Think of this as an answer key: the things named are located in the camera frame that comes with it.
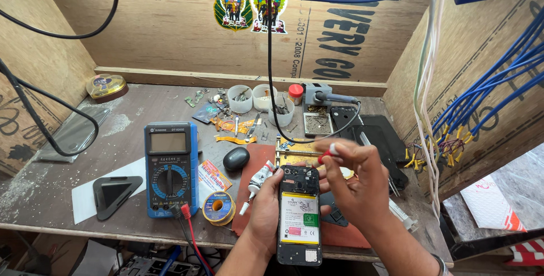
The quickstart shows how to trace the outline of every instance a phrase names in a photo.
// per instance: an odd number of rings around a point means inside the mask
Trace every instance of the solder wire spool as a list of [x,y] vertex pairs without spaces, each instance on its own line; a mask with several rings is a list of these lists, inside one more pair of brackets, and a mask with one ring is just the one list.
[[224,226],[235,217],[236,204],[227,192],[214,192],[206,198],[202,212],[215,226]]

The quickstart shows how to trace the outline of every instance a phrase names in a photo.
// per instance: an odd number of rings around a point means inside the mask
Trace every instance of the multimeter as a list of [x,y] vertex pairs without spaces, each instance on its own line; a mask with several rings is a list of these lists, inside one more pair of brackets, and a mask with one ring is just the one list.
[[152,122],[144,127],[147,215],[173,217],[174,204],[199,208],[198,136],[193,122]]

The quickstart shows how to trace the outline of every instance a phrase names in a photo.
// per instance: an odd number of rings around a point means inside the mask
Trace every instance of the opened smartphone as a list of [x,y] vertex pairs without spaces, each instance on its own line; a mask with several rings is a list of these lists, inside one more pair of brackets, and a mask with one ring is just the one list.
[[282,165],[280,220],[277,230],[277,262],[284,265],[319,266],[323,261],[319,171]]

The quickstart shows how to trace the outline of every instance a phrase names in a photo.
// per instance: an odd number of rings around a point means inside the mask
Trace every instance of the multimeter dial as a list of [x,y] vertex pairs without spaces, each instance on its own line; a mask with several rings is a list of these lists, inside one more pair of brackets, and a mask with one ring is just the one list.
[[189,179],[182,168],[174,164],[165,164],[153,173],[151,185],[157,196],[172,200],[185,193]]

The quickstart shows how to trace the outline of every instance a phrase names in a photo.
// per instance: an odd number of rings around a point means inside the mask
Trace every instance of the jar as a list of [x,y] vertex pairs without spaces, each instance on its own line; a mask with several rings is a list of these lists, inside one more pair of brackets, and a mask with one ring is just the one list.
[[304,89],[301,85],[294,84],[289,86],[289,99],[295,104],[295,106],[300,105],[303,101],[303,92]]

